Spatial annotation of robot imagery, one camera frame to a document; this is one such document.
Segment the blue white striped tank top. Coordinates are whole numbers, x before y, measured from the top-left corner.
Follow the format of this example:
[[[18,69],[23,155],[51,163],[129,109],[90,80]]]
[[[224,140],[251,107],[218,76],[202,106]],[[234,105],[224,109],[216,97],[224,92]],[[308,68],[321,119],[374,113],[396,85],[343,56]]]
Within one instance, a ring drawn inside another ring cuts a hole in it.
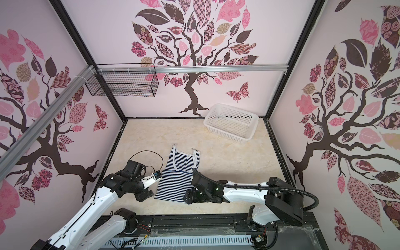
[[[186,191],[193,188],[191,184],[193,169],[198,170],[200,158],[200,152],[196,149],[187,154],[179,151],[176,145],[173,145],[166,166],[161,172],[162,178],[157,186],[154,199],[184,203]]]

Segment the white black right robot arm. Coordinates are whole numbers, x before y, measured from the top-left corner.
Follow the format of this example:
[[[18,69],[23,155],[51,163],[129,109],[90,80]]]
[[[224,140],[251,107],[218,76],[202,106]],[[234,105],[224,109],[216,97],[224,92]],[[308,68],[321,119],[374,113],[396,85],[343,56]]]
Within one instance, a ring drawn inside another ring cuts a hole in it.
[[[193,188],[186,190],[184,202],[235,203],[248,202],[250,220],[257,225],[281,221],[292,226],[303,225],[304,195],[279,178],[271,177],[268,182],[240,184],[227,180],[214,181],[194,171]]]

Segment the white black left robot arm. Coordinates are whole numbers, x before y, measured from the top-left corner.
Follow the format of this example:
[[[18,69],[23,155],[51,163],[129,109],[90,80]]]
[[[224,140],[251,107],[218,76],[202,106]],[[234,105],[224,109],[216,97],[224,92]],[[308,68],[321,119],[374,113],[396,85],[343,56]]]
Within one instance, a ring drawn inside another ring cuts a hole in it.
[[[105,177],[90,200],[48,240],[37,240],[33,250],[98,250],[124,231],[136,231],[135,213],[121,208],[94,231],[91,228],[124,194],[134,194],[138,202],[154,195],[150,186],[161,179],[160,171],[146,175],[146,166],[128,160],[125,168]]]

